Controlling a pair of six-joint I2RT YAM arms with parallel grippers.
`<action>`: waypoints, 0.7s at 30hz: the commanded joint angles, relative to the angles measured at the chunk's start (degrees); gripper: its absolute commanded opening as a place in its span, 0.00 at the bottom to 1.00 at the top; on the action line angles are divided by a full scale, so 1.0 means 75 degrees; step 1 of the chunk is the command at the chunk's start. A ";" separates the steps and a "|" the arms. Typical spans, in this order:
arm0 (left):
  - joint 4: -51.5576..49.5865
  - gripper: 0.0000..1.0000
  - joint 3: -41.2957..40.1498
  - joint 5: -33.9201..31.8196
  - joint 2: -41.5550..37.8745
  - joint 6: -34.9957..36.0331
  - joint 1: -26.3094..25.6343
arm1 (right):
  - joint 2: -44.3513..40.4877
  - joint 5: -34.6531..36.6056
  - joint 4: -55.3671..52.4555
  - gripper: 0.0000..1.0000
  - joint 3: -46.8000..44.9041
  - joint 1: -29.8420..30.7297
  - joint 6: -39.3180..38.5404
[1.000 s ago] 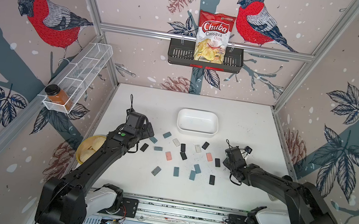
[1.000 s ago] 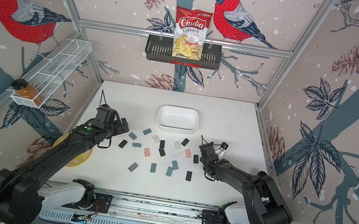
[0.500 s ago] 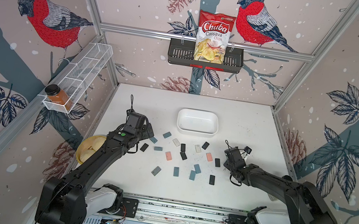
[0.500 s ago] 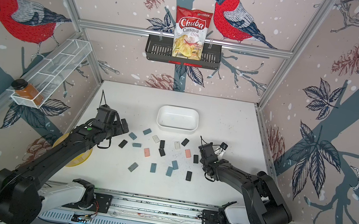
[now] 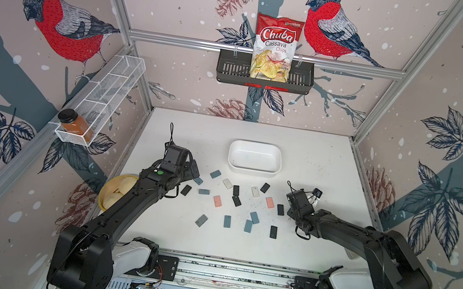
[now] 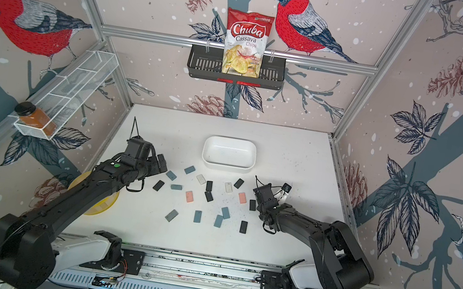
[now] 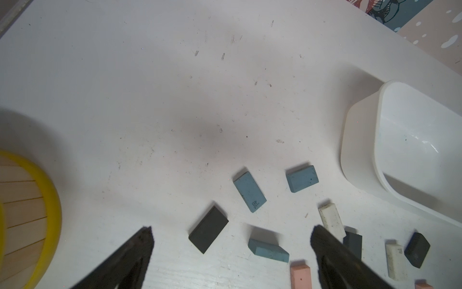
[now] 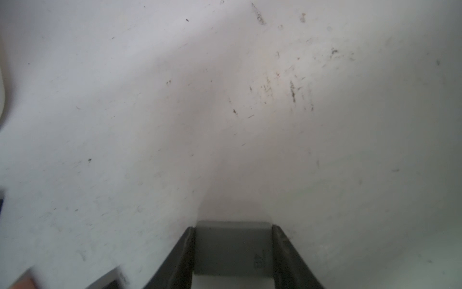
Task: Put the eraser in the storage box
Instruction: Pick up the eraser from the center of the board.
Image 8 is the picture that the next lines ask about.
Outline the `pink eraser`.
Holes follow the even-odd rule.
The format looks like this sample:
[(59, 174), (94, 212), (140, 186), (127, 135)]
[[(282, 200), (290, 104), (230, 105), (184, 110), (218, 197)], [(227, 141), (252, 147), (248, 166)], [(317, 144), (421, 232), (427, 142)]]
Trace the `pink eraser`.
[(34, 276), (30, 272), (24, 273), (22, 276), (16, 280), (9, 289), (39, 289)]

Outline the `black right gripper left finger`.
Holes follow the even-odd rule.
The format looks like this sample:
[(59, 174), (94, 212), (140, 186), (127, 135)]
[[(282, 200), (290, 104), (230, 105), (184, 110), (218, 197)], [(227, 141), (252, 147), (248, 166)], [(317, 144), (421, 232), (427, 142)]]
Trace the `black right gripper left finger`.
[(196, 230), (188, 227), (144, 289), (190, 289), (193, 281)]

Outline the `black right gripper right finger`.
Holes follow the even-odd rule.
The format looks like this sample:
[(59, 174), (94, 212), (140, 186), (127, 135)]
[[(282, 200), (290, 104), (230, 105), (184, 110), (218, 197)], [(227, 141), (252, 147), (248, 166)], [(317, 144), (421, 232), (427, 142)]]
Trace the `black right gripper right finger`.
[(324, 289), (280, 226), (272, 226), (276, 289)]

